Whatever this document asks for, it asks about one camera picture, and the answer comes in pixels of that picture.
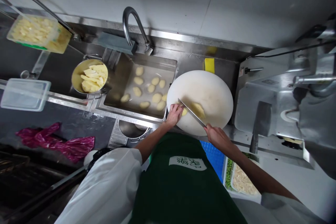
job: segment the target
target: white cutting board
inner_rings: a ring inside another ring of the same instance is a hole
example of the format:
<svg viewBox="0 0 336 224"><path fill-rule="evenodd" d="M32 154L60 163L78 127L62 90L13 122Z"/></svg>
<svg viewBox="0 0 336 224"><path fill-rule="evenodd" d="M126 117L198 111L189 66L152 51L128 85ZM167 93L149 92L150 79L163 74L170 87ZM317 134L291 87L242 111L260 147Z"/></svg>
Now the white cutting board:
<svg viewBox="0 0 336 224"><path fill-rule="evenodd" d="M201 104L205 119L212 126L224 128L231 118L233 98L227 84L217 75L195 70L180 75L168 90L167 107L178 103L180 98L187 106L191 102ZM183 131L197 136L207 135L203 127L189 114L182 116L177 126Z"/></svg>

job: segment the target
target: faucet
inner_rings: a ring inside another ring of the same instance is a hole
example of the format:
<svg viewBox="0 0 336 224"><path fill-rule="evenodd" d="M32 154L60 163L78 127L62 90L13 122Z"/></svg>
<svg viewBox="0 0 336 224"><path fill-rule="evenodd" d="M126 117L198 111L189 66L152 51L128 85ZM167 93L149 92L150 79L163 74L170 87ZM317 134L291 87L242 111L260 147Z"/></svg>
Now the faucet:
<svg viewBox="0 0 336 224"><path fill-rule="evenodd" d="M141 34L143 36L143 39L145 40L145 45L146 45L145 54L150 55L152 53L153 49L151 48L150 42L149 42L149 40L147 38L147 35L144 31L144 27L141 24L139 15L135 11L135 9L133 9L132 7L129 7L129 6L125 8L124 13L122 14L122 16L123 16L122 17L122 23L123 23L122 26L124 28L124 33L125 33L125 37L126 37L126 40L128 42L128 45L132 46L132 41L131 41L130 34L129 34L129 31L128 31L128 17L129 17L130 14L133 14L133 16L135 17L135 20L138 23L138 26L139 26L139 29L140 29Z"/></svg>
<svg viewBox="0 0 336 224"><path fill-rule="evenodd" d="M8 0L3 0L7 5L12 6L12 4ZM46 12L48 12L51 16L57 19L57 21L63 25L69 32L72 33L72 38L75 41L81 41L81 36L75 32L70 25L68 25L66 22L64 22L59 16L57 16L53 11L51 11L47 6L45 6L43 3L41 3L39 0L33 0L35 3L37 3L39 6L41 6Z"/></svg>

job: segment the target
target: white chef coat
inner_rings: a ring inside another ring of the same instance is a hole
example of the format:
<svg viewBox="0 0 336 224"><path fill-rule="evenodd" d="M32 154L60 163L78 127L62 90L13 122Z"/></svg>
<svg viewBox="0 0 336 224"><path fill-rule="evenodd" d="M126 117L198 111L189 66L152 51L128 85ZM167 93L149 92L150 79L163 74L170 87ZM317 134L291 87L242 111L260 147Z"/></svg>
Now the white chef coat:
<svg viewBox="0 0 336 224"><path fill-rule="evenodd" d="M128 223L142 165L138 149L118 148L91 168L55 224ZM233 199L249 224L326 223L302 203L264 193L261 204Z"/></svg>

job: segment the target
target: knife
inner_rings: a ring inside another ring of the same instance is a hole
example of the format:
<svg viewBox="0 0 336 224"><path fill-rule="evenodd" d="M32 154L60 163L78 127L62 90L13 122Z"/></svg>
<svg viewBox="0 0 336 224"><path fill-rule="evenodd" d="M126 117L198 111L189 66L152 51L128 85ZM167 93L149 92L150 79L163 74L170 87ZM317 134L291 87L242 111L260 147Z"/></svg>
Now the knife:
<svg viewBox="0 0 336 224"><path fill-rule="evenodd" d="M178 99L178 102L179 103L181 103L184 107L185 107L185 109L191 114L191 116L193 117L193 118L195 118L195 120L204 128L206 128L207 126L204 124L204 122L202 122L202 120L201 119L199 119L198 117L197 117L197 115L195 115L195 113L190 109L190 108L188 108L188 106L186 105L186 104L184 104L183 103L183 101L181 101L180 99Z"/></svg>

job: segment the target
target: plastic bag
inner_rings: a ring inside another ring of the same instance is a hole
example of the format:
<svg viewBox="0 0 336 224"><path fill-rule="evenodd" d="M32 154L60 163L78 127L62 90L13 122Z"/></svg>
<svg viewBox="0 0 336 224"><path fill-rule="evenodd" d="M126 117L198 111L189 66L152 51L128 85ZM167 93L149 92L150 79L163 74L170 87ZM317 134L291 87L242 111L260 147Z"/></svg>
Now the plastic bag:
<svg viewBox="0 0 336 224"><path fill-rule="evenodd" d="M60 123L54 123L49 128L31 129L25 128L15 134L22 139L22 143L29 148L38 146L58 150L62 152L73 163L77 163L84 158L94 147L95 137L88 136L83 138L74 138L69 141L63 141L55 135L52 135L60 128Z"/></svg>

